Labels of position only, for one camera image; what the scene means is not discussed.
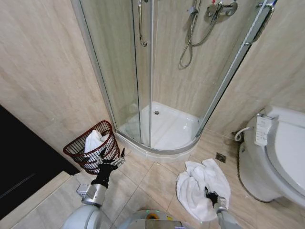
white towel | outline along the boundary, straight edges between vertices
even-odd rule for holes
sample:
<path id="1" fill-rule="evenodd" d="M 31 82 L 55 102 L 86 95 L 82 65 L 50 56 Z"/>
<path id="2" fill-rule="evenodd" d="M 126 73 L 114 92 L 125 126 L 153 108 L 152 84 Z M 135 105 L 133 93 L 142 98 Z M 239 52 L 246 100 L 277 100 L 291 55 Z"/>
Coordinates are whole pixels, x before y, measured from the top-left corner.
<path id="1" fill-rule="evenodd" d="M 200 221 L 211 221 L 217 217 L 210 199 L 205 197 L 204 187 L 215 191 L 227 200 L 229 208 L 230 185 L 213 159 L 202 164 L 186 161 L 186 172 L 177 177 L 177 197 L 184 208 Z"/>
<path id="2" fill-rule="evenodd" d="M 99 131 L 92 130 L 92 132 L 86 138 L 84 153 L 88 153 L 91 150 L 96 149 L 97 147 L 102 145 L 107 140 L 108 137 L 109 137 L 109 135 L 102 136 Z M 105 148 L 105 146 L 103 146 L 102 148 L 97 150 L 95 152 L 95 155 L 94 154 L 90 154 L 90 155 L 85 155 L 84 157 L 90 157 L 92 159 L 92 161 L 94 161 L 95 157 L 97 155 L 99 155 L 104 148 Z"/>

black door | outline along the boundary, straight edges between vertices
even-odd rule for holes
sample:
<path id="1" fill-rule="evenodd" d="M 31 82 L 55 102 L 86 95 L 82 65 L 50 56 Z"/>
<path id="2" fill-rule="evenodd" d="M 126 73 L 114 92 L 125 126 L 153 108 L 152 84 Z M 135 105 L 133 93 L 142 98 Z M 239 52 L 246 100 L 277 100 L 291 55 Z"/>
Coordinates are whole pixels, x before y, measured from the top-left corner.
<path id="1" fill-rule="evenodd" d="M 0 106 L 0 219 L 60 172 L 78 169 Z"/>

shower door handle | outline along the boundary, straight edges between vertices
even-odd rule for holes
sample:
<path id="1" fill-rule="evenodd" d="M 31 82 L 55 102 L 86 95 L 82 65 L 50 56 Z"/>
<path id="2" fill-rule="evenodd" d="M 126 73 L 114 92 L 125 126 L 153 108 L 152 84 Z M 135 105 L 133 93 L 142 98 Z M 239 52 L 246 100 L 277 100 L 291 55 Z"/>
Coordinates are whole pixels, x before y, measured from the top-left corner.
<path id="1" fill-rule="evenodd" d="M 270 18 L 272 17 L 273 12 L 275 11 L 275 7 L 274 7 L 273 3 L 267 3 L 265 5 L 265 7 L 269 8 L 269 12 L 268 12 L 262 26 L 260 27 L 259 31 L 257 32 L 255 38 L 253 39 L 253 41 L 245 43 L 245 45 L 247 45 L 247 46 L 252 45 L 254 42 L 256 42 L 259 39 L 259 37 L 262 35 L 264 28 L 266 27 L 267 23 L 269 22 Z"/>
<path id="2" fill-rule="evenodd" d="M 140 43 L 143 47 L 147 46 L 147 42 L 143 41 L 142 37 L 142 1 L 138 1 L 138 11 L 139 11 L 139 35 L 140 35 Z"/>

white toilet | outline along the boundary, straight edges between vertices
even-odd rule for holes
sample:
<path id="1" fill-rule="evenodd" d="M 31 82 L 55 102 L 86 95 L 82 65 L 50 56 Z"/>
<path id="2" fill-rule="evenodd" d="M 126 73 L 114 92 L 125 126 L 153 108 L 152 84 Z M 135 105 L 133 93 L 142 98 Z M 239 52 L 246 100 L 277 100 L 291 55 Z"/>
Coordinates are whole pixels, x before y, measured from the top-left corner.
<path id="1" fill-rule="evenodd" d="M 249 121 L 239 150 L 241 182 L 260 201 L 284 196 L 305 208 L 305 114 L 269 106 L 260 115 L 271 127 L 258 135 L 257 116 Z M 267 145 L 256 145 L 264 134 Z"/>

laundry basket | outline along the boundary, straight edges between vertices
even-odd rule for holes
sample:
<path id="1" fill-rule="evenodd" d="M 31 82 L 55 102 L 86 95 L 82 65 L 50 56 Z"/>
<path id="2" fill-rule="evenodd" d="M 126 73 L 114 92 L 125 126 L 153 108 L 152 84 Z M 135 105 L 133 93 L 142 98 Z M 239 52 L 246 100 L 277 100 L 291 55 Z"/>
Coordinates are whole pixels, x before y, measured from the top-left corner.
<path id="1" fill-rule="evenodd" d="M 109 134 L 107 140 L 96 149 L 84 153 L 85 141 L 92 130 L 98 130 L 102 136 Z M 118 159 L 120 156 L 120 149 L 115 140 L 112 126 L 109 122 L 103 120 L 97 125 L 86 131 L 84 134 L 67 144 L 63 152 L 69 155 L 75 162 L 77 162 L 89 174 L 98 174 L 100 169 L 98 167 L 97 158 L 100 153 L 106 149 L 102 159 Z"/>

